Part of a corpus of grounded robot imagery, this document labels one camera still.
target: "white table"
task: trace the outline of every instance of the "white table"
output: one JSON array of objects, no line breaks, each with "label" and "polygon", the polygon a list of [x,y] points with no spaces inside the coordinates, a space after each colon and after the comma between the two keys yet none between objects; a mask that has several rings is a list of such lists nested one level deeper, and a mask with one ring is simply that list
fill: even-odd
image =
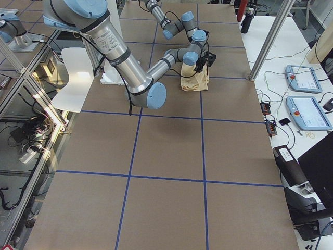
[{"label": "white table", "polygon": [[[246,49],[246,53],[248,56],[248,61],[250,64],[250,68],[253,67],[254,62],[259,54],[259,51],[266,39],[266,36],[273,24],[275,17],[263,17],[263,16],[255,16],[253,19],[251,26],[249,28],[249,31],[247,34],[242,34],[242,39],[244,43],[244,47]],[[311,66],[314,69],[318,69],[321,66],[319,64],[309,64],[309,62],[306,60],[306,54],[310,50],[308,47],[308,43],[302,36],[300,30],[296,26],[294,20],[292,18],[287,18],[283,27],[281,28],[271,50],[268,54],[267,59],[273,58],[273,57],[282,57],[282,56],[291,56],[294,55],[297,52],[301,52],[297,55],[294,55],[292,57],[284,57],[279,59],[272,59],[265,61],[263,67],[261,68],[256,80],[255,80],[255,86],[257,89],[261,90],[264,94],[268,95],[271,100],[277,100],[280,101],[281,97],[278,95],[270,92],[267,88],[267,84],[264,80],[265,72],[266,71],[273,71],[276,73],[284,73],[285,67],[287,65],[302,65],[302,66]],[[318,79],[326,79],[327,76],[323,69],[319,69],[315,71]],[[277,92],[278,94],[283,96],[283,93],[288,88],[288,82],[284,74],[278,75],[273,73],[266,73],[266,78],[268,85],[270,89],[274,92]],[[291,88],[288,89],[288,93],[290,96],[314,96],[317,100],[320,100],[322,95],[326,92],[333,92],[333,85],[329,80],[320,82],[323,92],[320,94],[312,94],[312,93],[303,93],[303,92],[295,92]],[[295,124],[294,120],[290,117],[289,110],[286,106],[286,97],[284,98],[281,107],[280,103],[271,103],[271,112],[276,118],[277,121],[288,117],[291,120],[291,123],[289,124],[291,129],[293,130],[295,137],[296,137],[296,144],[291,150],[294,157],[297,159],[299,156],[301,156],[303,153],[305,153],[310,147],[315,145],[317,142],[319,142],[322,138],[324,138],[327,135],[327,132],[312,132],[315,138],[311,138],[309,136],[306,136],[305,132],[301,132],[303,136],[301,136],[297,131],[299,128]],[[333,98],[332,94],[326,94],[323,101],[321,102],[321,105],[323,106],[329,99]],[[327,115],[328,119],[331,123],[333,123],[333,113]],[[287,126],[283,126],[283,129],[289,134],[290,136],[290,143],[289,147],[293,143],[293,135],[290,131],[290,129]],[[277,136],[272,137],[271,146],[277,147],[280,145],[285,145],[288,142],[288,138],[281,131],[279,128],[277,128]],[[299,189],[296,187],[293,187],[294,191],[298,191]],[[306,196],[306,198],[309,197],[318,197],[313,194]],[[300,249],[304,249],[307,245],[313,245],[313,248],[315,248],[316,242],[310,242],[310,241],[303,241],[297,231],[295,231],[295,234],[297,236],[297,241],[299,244]],[[333,236],[323,237],[321,239],[320,245],[318,250],[331,250],[333,248]]]}]

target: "black bottle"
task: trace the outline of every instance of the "black bottle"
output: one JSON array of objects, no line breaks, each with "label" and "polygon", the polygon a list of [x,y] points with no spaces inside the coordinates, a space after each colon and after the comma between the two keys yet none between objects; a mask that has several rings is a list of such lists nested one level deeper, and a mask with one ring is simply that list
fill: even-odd
[{"label": "black bottle", "polygon": [[253,19],[253,15],[254,15],[254,9],[249,8],[245,13],[245,18],[244,18],[243,22],[241,23],[241,25],[242,25],[241,30],[240,30],[241,33],[243,33],[243,34],[248,33],[251,21]]}]

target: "blue tape line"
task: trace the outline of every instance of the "blue tape line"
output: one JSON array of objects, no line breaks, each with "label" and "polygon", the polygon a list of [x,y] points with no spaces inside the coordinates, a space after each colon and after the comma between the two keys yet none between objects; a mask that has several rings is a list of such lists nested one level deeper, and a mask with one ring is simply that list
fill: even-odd
[{"label": "blue tape line", "polygon": [[[147,42],[134,42],[134,41],[125,41],[125,43],[134,43],[134,44],[156,44],[156,45],[170,45],[170,46],[188,46],[188,44],[173,44],[173,43],[147,43]],[[244,48],[241,46],[221,46],[221,45],[209,45],[214,48]]]},{"label": "blue tape line", "polygon": [[213,183],[213,184],[225,184],[225,185],[242,185],[242,186],[263,186],[268,188],[283,188],[282,185],[276,184],[260,184],[260,183],[247,183],[247,182],[232,182],[232,181],[212,181],[212,180],[196,180],[186,178],[173,178],[173,177],[159,177],[159,176],[140,176],[140,175],[128,175],[121,173],[105,173],[105,172],[88,172],[88,171],[75,171],[75,170],[63,170],[59,169],[57,173],[72,173],[72,174],[86,174],[93,176],[113,176],[124,178],[138,178],[138,179],[152,179],[152,180],[166,180],[166,181],[184,181],[184,182],[200,182],[200,183]]},{"label": "blue tape line", "polygon": [[227,120],[227,119],[213,119],[213,118],[204,118],[204,120],[205,121],[226,121],[226,122],[265,124],[264,121],[242,121],[242,120]]},{"label": "blue tape line", "polygon": [[202,91],[200,91],[200,112],[201,112],[201,145],[202,145],[202,170],[203,170],[204,222],[205,222],[205,226],[206,226],[206,250],[209,250],[207,185],[206,185],[206,158],[205,158],[205,154],[204,154]]},{"label": "blue tape line", "polygon": [[242,185],[242,186],[265,186],[268,188],[283,188],[282,185],[276,184],[259,184],[259,183],[246,183],[246,182],[230,182],[230,181],[206,181],[206,183],[227,184],[227,185]]},{"label": "blue tape line", "polygon": [[[179,77],[177,74],[164,74],[164,76],[167,77]],[[235,79],[235,80],[247,80],[245,77],[212,77],[209,76],[209,78],[214,78],[214,79]]]},{"label": "blue tape line", "polygon": [[37,22],[35,22],[35,24],[34,24],[33,26],[31,26],[31,28],[29,29],[29,31],[31,31],[31,30],[33,29],[33,27],[35,27],[35,25],[36,25],[37,23],[40,23],[39,20],[40,20],[42,17],[43,17],[43,16],[41,16],[41,17],[38,18]]},{"label": "blue tape line", "polygon": [[166,181],[186,181],[186,182],[201,182],[201,183],[203,183],[203,180],[195,180],[195,179],[158,177],[158,176],[138,176],[138,175],[132,175],[131,177],[139,178],[139,179],[153,179],[153,180],[166,180]]},{"label": "blue tape line", "polygon": [[[197,6],[197,25],[199,25],[199,23],[220,23],[220,24],[238,24],[237,22],[209,22],[209,21],[198,21],[199,20],[199,15],[198,15],[198,6]],[[156,21],[156,19],[146,19],[146,18],[128,18],[128,17],[121,17],[119,18],[120,20],[143,20],[143,21]]]},{"label": "blue tape line", "polygon": [[1,62],[0,62],[0,65],[5,61],[6,59],[3,59]]},{"label": "blue tape line", "polygon": [[[94,110],[82,110],[83,113],[96,113],[96,114],[108,114],[108,115],[125,115],[128,113],[120,112],[107,112],[107,111],[94,111]],[[265,124],[264,121],[242,121],[242,120],[228,120],[228,119],[214,119],[214,118],[197,118],[197,117],[181,117],[181,116],[158,116],[158,115],[146,115],[146,114],[132,114],[132,116],[145,116],[145,117],[158,117],[158,118],[174,118],[174,119],[189,119],[189,120],[204,120],[204,121],[225,121],[225,122],[241,122],[241,123],[255,123]]]},{"label": "blue tape line", "polygon": [[107,111],[95,111],[95,110],[82,110],[83,113],[96,113],[96,114],[109,114],[109,115],[126,115],[129,113],[120,113],[120,112],[107,112]]},{"label": "blue tape line", "polygon": [[5,8],[7,8],[9,5],[11,5],[14,2],[14,0],[11,0],[11,2],[9,4],[6,5]]},{"label": "blue tape line", "polygon": [[57,173],[76,173],[76,174],[91,174],[93,176],[115,176],[115,177],[128,177],[128,174],[121,173],[103,173],[103,172],[86,172],[86,171],[74,171],[74,170],[57,170]]},{"label": "blue tape line", "polygon": [[134,162],[134,156],[135,156],[137,138],[139,136],[140,123],[141,123],[141,116],[139,116],[139,121],[137,123],[137,128],[136,128],[136,134],[135,134],[135,140],[134,140],[134,146],[133,146],[131,164],[130,164],[130,169],[129,169],[129,176],[127,178],[126,190],[125,190],[125,195],[124,195],[123,206],[122,206],[122,209],[121,209],[121,216],[120,216],[118,233],[117,233],[117,240],[116,240],[116,245],[114,247],[115,250],[118,249],[118,245],[119,245],[119,238],[120,238],[121,226],[122,226],[122,222],[123,222],[123,218],[124,218],[124,212],[125,212],[127,194],[128,194],[129,187],[130,187],[131,173],[132,173],[132,167],[133,167],[133,162]]},{"label": "blue tape line", "polygon": [[37,22],[26,22],[26,21],[22,21],[22,23],[37,23]]},{"label": "blue tape line", "polygon": [[237,22],[208,22],[208,21],[201,21],[201,23],[238,24]]},{"label": "blue tape line", "polygon": [[[153,42],[155,42],[155,39],[156,39],[157,27],[158,27],[158,23],[156,23],[155,34],[154,34],[154,41]],[[151,48],[150,61],[149,61],[149,66],[148,66],[149,68],[150,68],[150,65],[151,65],[153,50],[154,50],[154,45],[152,45],[152,48]],[[132,167],[133,167],[133,162],[134,162],[134,157],[135,157],[135,150],[136,150],[137,138],[138,138],[139,130],[140,130],[140,123],[141,123],[141,118],[142,118],[142,111],[143,111],[143,108],[141,108],[141,110],[140,110],[139,121],[137,123],[135,141],[134,141],[134,146],[133,146],[133,153],[132,153],[132,158],[131,158],[131,165],[130,165],[130,170],[129,170],[129,177],[127,179],[125,196],[124,196],[124,201],[123,201],[123,207],[122,207],[122,210],[121,210],[121,216],[120,216],[118,233],[117,233],[117,240],[116,240],[116,245],[114,247],[115,250],[118,249],[118,245],[119,245],[119,239],[120,239],[122,221],[123,221],[123,218],[124,218],[124,212],[125,212],[125,206],[126,206],[126,200],[127,200],[127,193],[128,193],[129,186],[130,186]]]},{"label": "blue tape line", "polygon": [[156,21],[156,19],[146,19],[146,18],[128,18],[128,17],[120,17],[120,20],[145,20],[145,21]]},{"label": "blue tape line", "polygon": [[200,118],[196,118],[196,117],[158,116],[158,115],[145,115],[145,114],[142,114],[142,116],[146,116],[146,117],[159,117],[159,118],[174,118],[174,119],[200,120]]},{"label": "blue tape line", "polygon": [[31,3],[25,9],[22,10],[22,12],[18,15],[18,17],[21,16],[32,4],[33,1],[31,1]]}]

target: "metal frame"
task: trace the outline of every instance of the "metal frame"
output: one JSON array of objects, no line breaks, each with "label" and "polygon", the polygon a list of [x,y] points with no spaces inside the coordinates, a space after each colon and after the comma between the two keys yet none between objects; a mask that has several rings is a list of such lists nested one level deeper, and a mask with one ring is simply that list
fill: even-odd
[{"label": "metal frame", "polygon": [[[55,31],[48,40],[48,44],[52,42],[53,39],[56,38],[56,36],[60,33],[60,31]],[[36,102],[41,105],[41,107],[48,113],[48,115],[52,118],[53,122],[55,123],[55,128],[51,134],[50,139],[47,141],[45,148],[50,150],[59,134],[59,132],[62,129],[65,129],[68,131],[68,128],[66,126],[66,121],[64,117],[67,116],[68,112],[63,111],[62,113],[55,109],[52,106],[52,102],[48,95],[45,93],[44,89],[41,87],[41,85],[35,80],[32,73],[35,69],[35,67],[40,63],[43,55],[48,52],[49,47],[48,44],[43,44],[40,51],[34,56],[34,58],[31,60],[31,62],[28,64],[27,67],[25,67],[20,60],[17,58],[17,56],[9,49],[7,44],[4,43],[2,39],[0,39],[0,52],[4,54],[4,56],[8,59],[8,61],[13,65],[15,70],[20,73],[20,76],[16,80],[15,84],[12,86],[12,88],[9,90],[3,101],[0,103],[0,118],[5,115],[5,112],[9,108],[10,104],[14,101],[14,98],[17,96],[19,91],[22,89],[23,86],[26,86],[27,89],[32,94],[33,98],[36,100]],[[18,225],[19,220],[21,219],[23,212],[25,210],[25,207],[30,199],[30,196],[33,192],[33,189],[35,188],[35,185],[41,175],[41,172],[43,171],[44,165],[46,161],[48,160],[48,154],[49,152],[43,152],[40,156],[40,159],[37,163],[35,172],[33,176],[31,177],[31,180],[29,181],[29,184],[23,194],[22,200],[19,204],[19,206],[16,208],[15,215],[13,218],[13,225],[10,228],[10,230],[7,230],[6,240],[3,242],[4,244],[7,244]]]},{"label": "metal frame", "polygon": [[[52,132],[52,135],[51,135],[51,138],[48,140],[47,144],[45,145],[45,148],[49,151],[55,140],[57,139],[58,137],[58,134],[60,132],[60,130],[62,129],[62,125],[58,124],[56,125],[56,127],[54,128],[53,132]],[[12,238],[13,236],[13,233],[15,232],[16,230],[16,227],[17,227],[17,224],[19,222],[19,220],[21,219],[22,217],[22,214],[25,210],[25,207],[29,201],[29,198],[32,194],[32,191],[34,190],[35,186],[36,186],[36,183],[37,183],[37,180],[39,179],[42,171],[43,171],[43,168],[44,168],[44,165],[46,163],[46,161],[48,160],[48,151],[44,151],[42,156],[40,157],[40,161],[38,162],[38,165],[36,167],[36,170],[35,170],[35,173],[33,174],[24,194],[23,194],[23,197],[22,197],[22,200],[21,200],[21,203],[18,207],[18,210],[16,211],[17,214],[15,216],[15,219],[14,219],[14,226],[9,230],[8,235],[6,237],[6,240],[4,242],[4,244],[8,244],[10,239]]]},{"label": "metal frame", "polygon": [[271,47],[273,46],[273,43],[282,27],[284,24],[295,0],[284,0],[282,2],[281,8],[279,12],[277,13],[277,16],[273,22],[273,25],[266,37],[266,40],[264,42],[264,45],[262,46],[259,55],[255,61],[255,64],[253,65],[252,71],[249,75],[249,80],[254,81],[259,74],[259,71],[264,64],[266,57],[268,53],[271,50]]}]

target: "label sticker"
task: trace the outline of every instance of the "label sticker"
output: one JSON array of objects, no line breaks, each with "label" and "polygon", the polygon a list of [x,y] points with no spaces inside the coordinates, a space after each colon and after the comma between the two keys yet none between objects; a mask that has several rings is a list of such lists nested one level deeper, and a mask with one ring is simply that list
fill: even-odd
[{"label": "label sticker", "polygon": [[103,54],[108,54],[119,46],[117,38],[110,30],[94,40]]},{"label": "label sticker", "polygon": [[289,151],[286,148],[280,148],[279,151],[286,162],[293,160],[293,157],[290,155]]}]

